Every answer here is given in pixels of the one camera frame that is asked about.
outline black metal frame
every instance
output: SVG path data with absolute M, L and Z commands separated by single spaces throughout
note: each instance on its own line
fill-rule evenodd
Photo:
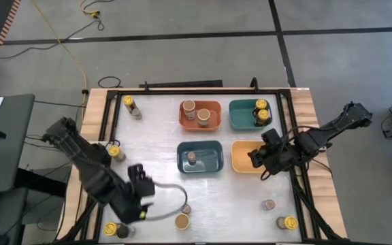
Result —
M 278 104 L 278 111 L 280 112 L 280 121 L 281 121 L 281 127 L 282 127 L 282 132 L 283 135 L 287 133 L 287 122 L 284 116 L 284 109 L 282 106 L 282 96 L 286 99 L 288 109 L 289 109 L 289 115 L 291 117 L 291 124 L 292 126 L 297 126 L 296 120 L 295 120 L 295 113 L 293 109 L 293 100 L 291 98 L 291 92 L 289 89 L 260 89 L 258 86 L 258 82 L 255 78 L 252 79 L 252 82 L 250 83 L 250 87 L 253 89 L 242 89 L 242 90 L 236 90 L 236 89 L 228 89 L 228 88 L 223 88 L 223 89 L 192 89 L 192 90 L 176 90 L 176 89 L 149 89 L 147 83 L 145 83 L 145 89 L 140 91 L 122 91 L 122 90 L 109 90 L 107 92 L 107 97 L 106 97 L 106 102 L 105 102 L 105 108 L 104 108 L 104 113 L 102 117 L 102 122 L 101 122 L 101 130 L 99 132 L 99 141 L 104 141 L 105 139 L 105 131 L 107 128 L 107 122 L 108 122 L 108 116 L 110 115 L 110 105 L 113 99 L 116 100 L 116 105 L 113 111 L 113 119 L 112 119 L 112 128 L 110 132 L 110 139 L 112 140 L 115 136 L 116 133 L 116 126 L 117 126 L 117 121 L 118 121 L 118 116 L 119 116 L 119 111 L 120 111 L 120 105 L 121 105 L 121 99 L 122 96 L 124 95 L 222 95 L 222 94 L 236 94 L 236 95 L 255 95 L 255 94 L 262 94 L 262 95 L 275 95 L 276 96 L 276 102 Z M 294 168 L 290 170 L 290 177 L 291 177 L 291 183 L 293 183 L 293 179 L 297 177 Z M 304 181 L 304 186 L 305 186 L 305 191 L 306 195 L 308 198 L 310 198 L 310 201 L 314 204 L 312 200 L 312 193 L 311 193 L 311 188 L 310 188 L 310 183 L 308 179 L 308 174 L 305 171 L 305 168 L 302 167 L 302 180 Z M 300 230 L 300 235 L 301 235 L 301 240 L 304 241 L 306 238 L 308 238 L 308 235 L 306 233 L 306 224 L 305 224 L 305 218 L 304 218 L 304 212 L 302 210 L 301 206 L 301 201 L 300 198 L 293 192 L 294 200 L 295 200 L 295 206 L 296 206 L 296 213 L 297 213 L 297 219 L 299 221 L 299 230 Z M 95 232 L 93 235 L 92 240 L 85 240 L 86 242 L 98 242 L 99 241 L 99 233 L 101 231 L 101 220 L 103 216 L 103 208 L 98 207 L 98 212 L 97 212 L 97 218 L 95 221 Z M 319 228 L 316 226 L 315 220 L 311 218 L 312 221 L 312 228 L 314 231 L 314 238 L 320 239 L 320 233 L 319 233 Z

